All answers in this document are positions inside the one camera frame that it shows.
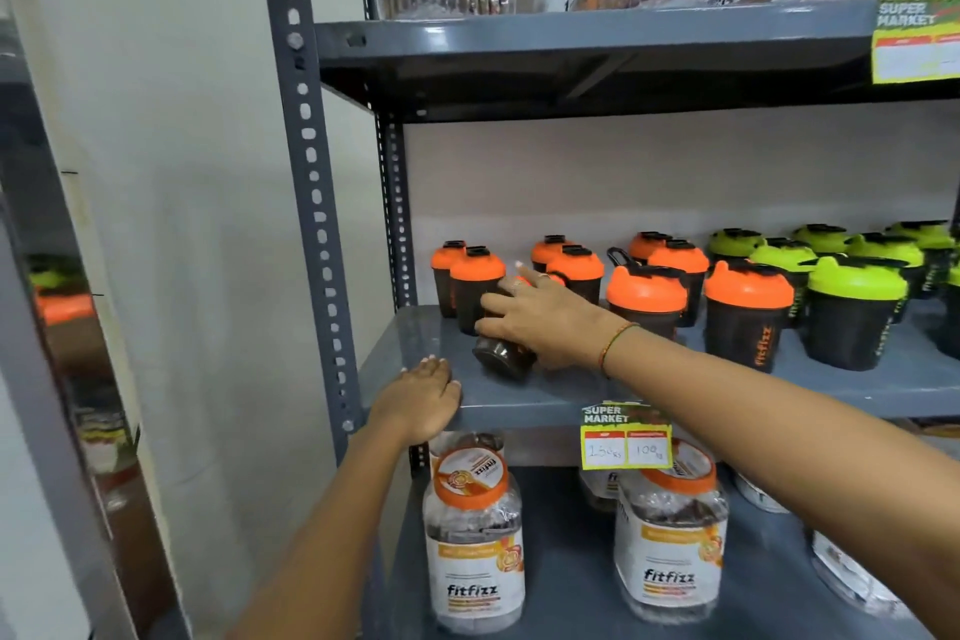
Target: held shaker bottle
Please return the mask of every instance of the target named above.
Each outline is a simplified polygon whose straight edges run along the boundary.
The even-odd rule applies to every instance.
[[[571,292],[581,295],[591,304],[600,303],[600,280],[604,267],[590,248],[565,245],[562,253],[547,264],[547,270],[566,279]]]
[[[546,265],[560,255],[564,246],[573,246],[566,235],[546,235],[542,241],[530,251],[530,263],[534,271],[546,272]]]
[[[888,233],[915,239],[923,252],[926,273],[917,294],[918,299],[930,299],[941,292],[954,265],[956,242],[944,227],[945,223],[945,220],[903,220],[887,228]]]
[[[529,284],[521,276],[516,277],[518,281]],[[566,286],[560,276],[551,274],[550,278],[558,282],[561,286]],[[513,296],[502,288],[497,288],[499,294]],[[500,339],[494,336],[477,337],[476,344],[473,345],[473,355],[481,365],[500,377],[508,380],[522,381],[530,372],[530,368],[537,361],[537,355],[524,347],[506,339]]]
[[[677,338],[677,324],[687,306],[687,290],[678,268],[640,265],[622,248],[609,248],[613,275],[606,286],[606,302],[614,314],[639,324],[648,332]]]
[[[650,258],[649,266],[666,266],[683,272],[680,282],[686,289],[686,308],[680,315],[678,327],[692,327],[697,323],[700,311],[700,294],[704,289],[704,279],[710,270],[710,259],[697,246],[683,238],[671,238],[657,248]]]
[[[506,275],[507,266],[485,245],[470,246],[463,257],[450,266],[457,326],[465,335],[477,336],[474,324],[484,316],[480,297],[495,292],[498,282]]]
[[[771,372],[793,305],[793,286],[781,270],[746,260],[720,260],[703,285],[706,352]]]
[[[453,303],[453,293],[450,290],[450,267],[459,261],[467,252],[467,244],[462,240],[447,240],[430,258],[430,267],[433,269],[433,281],[437,285],[437,300],[439,312],[445,319],[454,319],[457,316],[457,307]]]
[[[907,294],[896,305],[893,323],[904,321],[906,306],[910,299],[917,298],[927,275],[924,252],[917,245],[917,240],[910,235],[858,233],[846,241],[846,255],[906,262],[906,266],[900,270],[900,276],[906,281]]]
[[[817,362],[863,372],[881,360],[907,285],[903,260],[824,256],[810,274],[803,346]]]
[[[797,241],[809,244],[818,256],[830,256],[833,253],[847,252],[847,238],[850,235],[846,228],[827,223],[807,223],[793,232]]]
[[[937,333],[937,349],[960,360],[960,266],[955,265],[949,271],[944,290],[946,317]]]
[[[817,265],[817,255],[802,240],[791,238],[767,238],[750,254],[755,264],[775,266],[783,272],[793,287],[793,306],[787,314],[786,329],[796,329],[804,318],[804,303],[807,299],[807,282],[810,271]]]
[[[633,236],[630,247],[627,248],[630,258],[638,264],[646,264],[650,254],[673,238],[672,235],[660,231],[640,231]]]
[[[706,251],[712,264],[721,260],[732,263],[746,261],[762,243],[763,236],[757,231],[724,228],[710,236]]]

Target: person's right hand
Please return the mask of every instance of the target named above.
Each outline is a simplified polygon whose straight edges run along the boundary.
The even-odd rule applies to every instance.
[[[500,288],[513,296],[485,293],[484,309],[503,316],[480,319],[477,332],[522,344],[548,369],[597,367],[601,352],[626,320],[594,306],[546,274],[520,263],[516,268],[527,282],[508,276]]]

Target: neon green lid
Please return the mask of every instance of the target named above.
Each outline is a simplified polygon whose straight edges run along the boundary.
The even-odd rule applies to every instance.
[[[706,246],[716,256],[738,256],[746,258],[758,246],[763,246],[763,235],[757,231],[743,228],[724,228],[710,236]]]
[[[869,256],[906,261],[907,268],[924,265],[924,252],[912,235],[900,233],[858,233],[846,241],[849,256]]]
[[[825,254],[846,253],[847,238],[850,236],[847,229],[839,225],[807,223],[795,230],[793,237],[798,241],[806,241],[817,254]]]
[[[923,250],[954,248],[956,243],[945,227],[945,220],[902,220],[894,223],[887,231],[889,233],[903,233],[916,239],[917,246]]]
[[[750,254],[750,260],[792,273],[810,273],[816,268],[817,254],[802,240],[767,238]]]
[[[893,258],[823,256],[810,274],[811,291],[845,299],[900,301],[907,284],[900,275],[906,263]]]

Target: shelf underside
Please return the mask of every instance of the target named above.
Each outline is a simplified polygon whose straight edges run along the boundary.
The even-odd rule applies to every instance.
[[[939,302],[911,302],[893,327],[880,365],[849,372],[810,359],[796,331],[786,330],[774,376],[822,392],[879,417],[960,415],[960,360],[936,350],[931,333],[942,320]],[[702,351],[704,315],[679,340]],[[486,372],[472,353],[475,338],[443,319],[437,306],[408,306],[390,321],[360,370],[365,410],[402,367],[435,354],[450,360],[463,385],[462,407],[451,430],[490,430],[576,425],[580,409],[604,400],[630,399],[624,387],[594,371],[534,369],[524,382]]]
[[[935,100],[873,86],[877,3],[356,21],[316,26],[320,76],[402,122],[531,120]]]
[[[497,640],[921,640],[915,620],[880,620],[834,595],[814,573],[803,526],[767,514],[726,485],[730,518],[720,602],[706,622],[661,627],[636,619],[614,578],[614,521],[583,499],[575,469],[513,470],[523,494],[527,599]],[[390,606],[397,640],[450,637],[430,614],[423,479],[414,483],[397,544]]]

